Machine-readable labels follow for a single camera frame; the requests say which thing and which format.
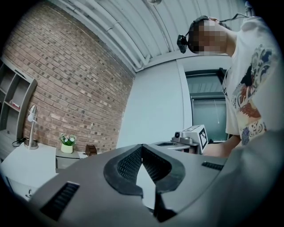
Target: window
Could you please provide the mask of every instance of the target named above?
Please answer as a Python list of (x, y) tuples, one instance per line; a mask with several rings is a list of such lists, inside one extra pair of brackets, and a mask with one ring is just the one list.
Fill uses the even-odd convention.
[(204, 125), (209, 141), (227, 140), (226, 103), (222, 91), (224, 70), (186, 72), (191, 96), (193, 125)]

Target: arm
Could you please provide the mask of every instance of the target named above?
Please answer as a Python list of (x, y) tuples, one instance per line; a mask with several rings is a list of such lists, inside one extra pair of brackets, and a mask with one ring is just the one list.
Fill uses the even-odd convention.
[(233, 135), (224, 143), (208, 144), (203, 151), (203, 155), (214, 157), (228, 157), (231, 151), (240, 143), (240, 136)]

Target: person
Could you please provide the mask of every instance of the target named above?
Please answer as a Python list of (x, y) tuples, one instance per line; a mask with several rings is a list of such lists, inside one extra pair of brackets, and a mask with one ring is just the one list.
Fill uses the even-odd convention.
[(226, 100), (224, 143), (209, 144), (204, 155), (228, 157), (268, 130), (283, 128), (283, 59), (268, 26), (260, 17), (245, 19), (239, 32), (216, 18), (201, 16), (189, 28), (193, 53), (227, 54), (232, 65), (222, 84)]

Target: potted plant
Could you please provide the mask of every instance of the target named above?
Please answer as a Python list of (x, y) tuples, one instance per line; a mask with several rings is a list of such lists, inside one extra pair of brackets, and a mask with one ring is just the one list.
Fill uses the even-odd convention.
[(61, 151), (64, 153), (72, 153), (73, 152), (73, 145), (76, 144), (76, 136), (74, 135), (64, 135), (63, 133), (60, 134), (60, 142), (61, 145)]

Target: small wooden box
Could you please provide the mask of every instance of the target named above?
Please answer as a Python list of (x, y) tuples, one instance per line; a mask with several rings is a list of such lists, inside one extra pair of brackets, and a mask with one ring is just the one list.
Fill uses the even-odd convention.
[(91, 155), (96, 155), (97, 149), (94, 145), (86, 145), (86, 150), (85, 150), (86, 155), (91, 156)]

